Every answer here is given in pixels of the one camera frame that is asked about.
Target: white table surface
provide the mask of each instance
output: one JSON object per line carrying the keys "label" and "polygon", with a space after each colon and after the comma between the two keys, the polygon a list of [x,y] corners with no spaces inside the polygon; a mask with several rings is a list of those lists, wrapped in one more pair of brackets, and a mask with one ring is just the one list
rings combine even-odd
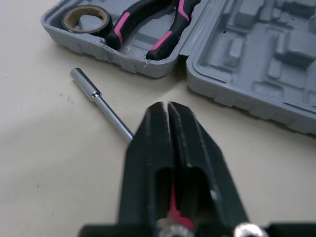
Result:
{"label": "white table surface", "polygon": [[156,101],[189,106],[225,154],[252,222],[316,221],[316,138],[187,88],[184,64],[154,80],[53,42],[40,17],[57,0],[0,1],[0,232],[75,237],[115,223],[126,141],[75,85],[82,70],[135,131]]}

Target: gray plastic tool case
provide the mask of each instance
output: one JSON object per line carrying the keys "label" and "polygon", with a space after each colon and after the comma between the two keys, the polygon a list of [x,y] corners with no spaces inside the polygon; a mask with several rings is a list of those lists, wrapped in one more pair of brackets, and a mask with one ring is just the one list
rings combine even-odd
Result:
{"label": "gray plastic tool case", "polygon": [[189,87],[226,106],[316,135],[316,0],[202,0],[171,55],[146,60],[170,28],[172,7],[135,29],[116,51],[104,39],[63,30],[61,18],[83,4],[106,9],[115,23],[137,0],[62,0],[41,23],[52,39],[77,53],[119,64],[154,78],[188,56]]}

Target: metal rod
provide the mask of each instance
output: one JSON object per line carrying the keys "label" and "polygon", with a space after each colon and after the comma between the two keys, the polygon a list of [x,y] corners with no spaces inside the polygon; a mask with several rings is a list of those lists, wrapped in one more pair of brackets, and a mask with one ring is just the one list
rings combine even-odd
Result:
{"label": "metal rod", "polygon": [[74,68],[71,70],[70,75],[74,78],[79,88],[86,94],[86,96],[97,103],[100,109],[105,115],[111,120],[111,122],[117,127],[117,129],[125,136],[125,138],[131,142],[134,138],[133,133],[123,123],[117,114],[111,109],[111,107],[102,98],[101,92],[98,88],[90,81],[90,79],[83,73],[80,68]]}

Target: black electrical tape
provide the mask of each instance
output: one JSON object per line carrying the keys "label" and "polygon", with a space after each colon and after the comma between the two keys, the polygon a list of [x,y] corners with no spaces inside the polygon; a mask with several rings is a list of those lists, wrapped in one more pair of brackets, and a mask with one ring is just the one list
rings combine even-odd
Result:
{"label": "black electrical tape", "polygon": [[[98,28],[91,30],[76,29],[75,26],[83,15],[96,16],[102,20],[102,23]],[[82,5],[71,8],[62,18],[61,24],[66,31],[76,34],[87,33],[102,38],[105,38],[113,28],[111,15],[105,9],[95,5]]]}

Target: black handle grip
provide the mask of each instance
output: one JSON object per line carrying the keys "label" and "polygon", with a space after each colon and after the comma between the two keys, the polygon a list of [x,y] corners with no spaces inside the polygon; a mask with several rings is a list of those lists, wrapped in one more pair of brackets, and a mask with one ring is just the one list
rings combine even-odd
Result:
{"label": "black handle grip", "polygon": [[107,45],[116,50],[120,49],[135,27],[171,4],[172,0],[140,0],[134,3],[123,12],[114,28],[106,36]]}
{"label": "black handle grip", "polygon": [[170,30],[148,51],[146,59],[162,60],[170,56],[182,32],[190,24],[194,7],[200,0],[179,0]]}

